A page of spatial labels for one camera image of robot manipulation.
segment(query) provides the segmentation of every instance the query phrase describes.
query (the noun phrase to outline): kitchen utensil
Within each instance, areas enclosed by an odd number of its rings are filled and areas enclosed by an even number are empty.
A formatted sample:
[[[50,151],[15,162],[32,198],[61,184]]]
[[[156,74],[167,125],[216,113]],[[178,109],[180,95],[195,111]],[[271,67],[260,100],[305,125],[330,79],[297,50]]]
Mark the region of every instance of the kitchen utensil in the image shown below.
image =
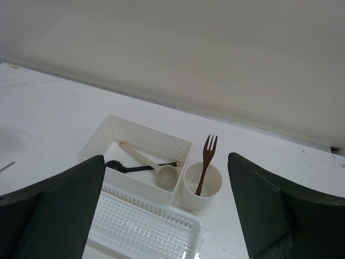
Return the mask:
[[[175,167],[171,165],[159,166],[136,150],[132,149],[125,142],[120,142],[119,146],[140,163],[152,167],[156,171],[156,179],[162,187],[171,187],[176,183],[178,179],[178,171]]]
[[[128,177],[128,174],[108,169],[105,181],[159,204],[171,205],[180,191],[182,172],[187,169],[192,142],[109,114],[78,152],[78,158],[85,161],[95,155],[103,155],[110,160],[118,159],[124,163],[126,160],[119,157],[124,155],[124,159],[126,158],[123,150],[119,150],[121,141],[130,143],[137,150],[164,159],[154,160],[157,163],[178,161],[178,180],[171,188],[162,188],[158,186],[154,171],[129,173],[132,175]]]
[[[159,164],[159,166],[165,166],[165,165],[171,165],[174,167],[179,166],[178,162]],[[109,167],[111,169],[114,169],[124,174],[129,173],[129,172],[153,170],[153,168],[150,166],[137,166],[137,167],[128,168],[128,167],[123,166],[119,161],[116,161],[116,160],[111,160],[111,161],[106,162],[106,167]]]
[[[182,199],[187,209],[200,210],[207,208],[222,187],[222,175],[216,167],[209,164],[206,170],[201,195],[196,195],[195,191],[202,175],[202,169],[202,162],[195,163],[191,165],[183,175]]]
[[[200,196],[200,194],[201,194],[201,190],[203,188],[203,182],[204,182],[207,167],[209,166],[213,156],[215,155],[215,151],[216,151],[216,147],[217,147],[217,140],[218,140],[218,136],[216,136],[215,142],[213,143],[213,146],[212,146],[213,135],[212,135],[212,139],[211,139],[210,143],[209,143],[209,141],[210,141],[210,135],[209,135],[206,142],[205,142],[204,150],[203,150],[203,160],[204,160],[203,161],[203,171],[202,171],[200,182],[199,182],[198,188],[196,189],[195,195]]]

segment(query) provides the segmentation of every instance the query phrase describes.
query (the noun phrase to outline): white tabletop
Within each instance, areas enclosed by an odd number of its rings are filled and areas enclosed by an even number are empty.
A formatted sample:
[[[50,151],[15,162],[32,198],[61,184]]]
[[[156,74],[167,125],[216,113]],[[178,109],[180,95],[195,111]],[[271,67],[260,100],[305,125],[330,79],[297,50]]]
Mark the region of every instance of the white tabletop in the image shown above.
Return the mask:
[[[173,110],[35,71],[0,64],[0,195],[58,174],[106,115],[113,114],[193,143],[200,161],[208,134],[218,135],[212,161],[224,184],[211,207],[195,213],[205,229],[200,258],[248,258],[227,172],[237,152],[265,169],[328,194],[345,197],[345,158],[232,123]],[[110,258],[86,246],[84,259]]]

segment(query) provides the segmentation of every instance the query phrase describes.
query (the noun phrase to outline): white cup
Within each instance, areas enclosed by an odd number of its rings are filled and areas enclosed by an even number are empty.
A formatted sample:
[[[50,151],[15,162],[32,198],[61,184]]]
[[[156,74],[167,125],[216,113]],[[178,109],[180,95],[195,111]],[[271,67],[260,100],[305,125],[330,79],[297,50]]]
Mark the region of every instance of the white cup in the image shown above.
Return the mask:
[[[191,210],[207,208],[222,187],[222,175],[216,167],[209,165],[206,170],[201,195],[195,195],[202,170],[203,163],[195,163],[191,165],[183,175],[182,199],[186,208]]]

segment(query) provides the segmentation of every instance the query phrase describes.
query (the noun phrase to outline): white tray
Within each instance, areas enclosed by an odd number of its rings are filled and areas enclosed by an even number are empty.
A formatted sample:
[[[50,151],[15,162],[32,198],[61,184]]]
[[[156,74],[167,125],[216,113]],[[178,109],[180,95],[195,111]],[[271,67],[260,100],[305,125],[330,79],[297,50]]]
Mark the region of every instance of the white tray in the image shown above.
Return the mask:
[[[144,196],[158,204],[171,205],[174,202],[181,181],[184,165],[192,146],[191,142],[144,127],[134,122],[108,115],[95,133],[86,142],[78,154],[81,160],[94,155],[104,155],[106,162],[118,160],[126,167],[140,166],[118,143],[130,143],[139,152],[156,163],[176,162],[180,176],[175,186],[169,190],[161,189],[156,184],[155,175],[150,171],[120,173],[107,168],[105,182],[127,190],[138,196]]]
[[[197,217],[105,184],[88,244],[115,258],[192,259],[203,242]]]

